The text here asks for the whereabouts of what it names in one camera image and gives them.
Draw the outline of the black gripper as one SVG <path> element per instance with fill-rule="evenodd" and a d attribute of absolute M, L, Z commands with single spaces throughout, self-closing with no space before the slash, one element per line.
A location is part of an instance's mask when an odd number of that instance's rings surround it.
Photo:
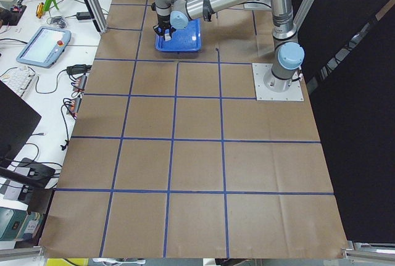
<path fill-rule="evenodd" d="M 163 37 L 164 34 L 169 33 L 171 36 L 176 31 L 170 23 L 170 14 L 160 15 L 157 14 L 158 24 L 154 26 L 154 31 L 158 37 Z"/>

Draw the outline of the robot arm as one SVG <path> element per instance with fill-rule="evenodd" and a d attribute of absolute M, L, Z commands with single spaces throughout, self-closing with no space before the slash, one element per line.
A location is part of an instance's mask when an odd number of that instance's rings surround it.
<path fill-rule="evenodd" d="M 151 7 L 157 15 L 153 29 L 157 36 L 170 39 L 174 32 L 184 30 L 193 20 L 210 22 L 212 17 L 242 8 L 262 4 L 265 0 L 154 0 Z M 262 77 L 265 87 L 276 93 L 287 92 L 301 78 L 305 52 L 297 39 L 292 0 L 269 0 L 272 16 L 273 61 Z"/>

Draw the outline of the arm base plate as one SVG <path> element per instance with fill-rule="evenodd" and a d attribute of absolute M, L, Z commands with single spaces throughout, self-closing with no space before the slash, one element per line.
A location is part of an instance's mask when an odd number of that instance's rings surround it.
<path fill-rule="evenodd" d="M 280 80 L 272 74 L 272 64 L 252 63 L 252 74 L 257 101 L 304 101 L 298 71 L 289 80 Z"/>

